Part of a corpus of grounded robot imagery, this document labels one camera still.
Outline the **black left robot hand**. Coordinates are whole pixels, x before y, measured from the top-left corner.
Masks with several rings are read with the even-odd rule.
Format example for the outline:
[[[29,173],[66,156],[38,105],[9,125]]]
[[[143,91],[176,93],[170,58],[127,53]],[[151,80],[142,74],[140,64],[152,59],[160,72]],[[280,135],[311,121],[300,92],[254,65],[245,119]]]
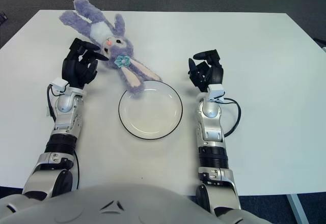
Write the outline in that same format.
[[[70,87],[83,89],[95,79],[98,61],[108,61],[108,58],[97,52],[99,46],[79,38],[74,39],[69,50],[63,61],[62,79],[68,81]]]

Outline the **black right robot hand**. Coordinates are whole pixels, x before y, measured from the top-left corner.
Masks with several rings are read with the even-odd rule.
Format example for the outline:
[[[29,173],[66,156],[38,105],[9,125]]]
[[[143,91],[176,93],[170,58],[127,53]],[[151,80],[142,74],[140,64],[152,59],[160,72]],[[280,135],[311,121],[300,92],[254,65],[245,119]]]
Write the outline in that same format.
[[[207,92],[209,85],[222,84],[224,70],[216,49],[197,53],[188,59],[188,75],[194,86]]]

